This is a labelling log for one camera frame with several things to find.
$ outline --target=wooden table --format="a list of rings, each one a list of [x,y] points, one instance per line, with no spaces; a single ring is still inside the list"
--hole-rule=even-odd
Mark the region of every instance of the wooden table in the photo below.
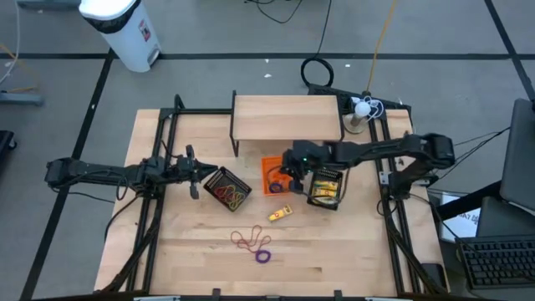
[[[138,111],[126,165],[150,156],[158,113]],[[392,138],[411,131],[405,110],[387,110],[387,115]],[[200,199],[192,200],[189,185],[169,185],[150,293],[208,295],[220,288],[223,295],[333,296],[335,289],[341,289],[344,296],[395,296],[385,221],[375,209],[380,194],[374,162],[351,170],[346,197],[336,212],[307,205],[304,196],[264,196],[260,158],[280,156],[291,141],[243,141],[235,158],[229,120],[230,115],[180,115],[173,153],[184,153],[191,144],[199,161],[225,166],[252,192],[232,213],[202,188]],[[369,132],[346,135],[345,140],[367,143]],[[424,188],[413,187],[412,193],[427,198]],[[117,202],[114,212],[124,204]],[[285,204],[294,214],[270,223],[268,215]],[[111,227],[95,288],[108,284],[131,254],[140,205],[138,201],[125,210]],[[414,198],[405,201],[405,209],[415,255],[422,263],[443,264],[430,207]],[[271,261],[263,265],[230,241],[232,231],[248,236],[256,224],[273,239],[265,247],[273,254]],[[400,264],[409,292],[402,253]],[[144,271],[142,258],[137,288]]]

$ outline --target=purple rubber band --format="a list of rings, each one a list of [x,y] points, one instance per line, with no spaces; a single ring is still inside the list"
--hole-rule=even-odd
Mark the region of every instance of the purple rubber band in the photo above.
[[[260,259],[260,255],[262,254],[267,255],[266,259]],[[255,258],[257,259],[257,263],[267,263],[271,259],[271,253],[267,250],[258,250]]]

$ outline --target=orange container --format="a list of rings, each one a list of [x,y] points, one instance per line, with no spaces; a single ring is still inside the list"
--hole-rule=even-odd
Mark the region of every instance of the orange container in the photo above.
[[[280,168],[282,163],[283,158],[281,156],[268,156],[262,158],[262,185],[264,195],[276,196],[288,192],[288,185],[292,180],[292,177],[278,171],[278,168]],[[270,184],[273,190],[280,189],[281,192],[270,191]]]

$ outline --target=white lid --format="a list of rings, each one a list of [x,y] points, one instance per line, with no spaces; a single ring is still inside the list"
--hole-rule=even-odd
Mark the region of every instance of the white lid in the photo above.
[[[78,10],[82,16],[100,21],[120,17],[132,7],[136,0],[82,0]]]
[[[371,107],[369,106],[369,104],[365,101],[361,101],[359,102],[355,107],[354,107],[354,113],[358,116],[358,117],[364,117],[364,116],[367,116],[369,113],[371,112]]]

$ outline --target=wooden shelf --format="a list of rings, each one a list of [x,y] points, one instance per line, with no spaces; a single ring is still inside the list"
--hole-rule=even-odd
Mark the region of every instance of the wooden shelf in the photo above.
[[[235,95],[234,140],[341,140],[334,95]]]

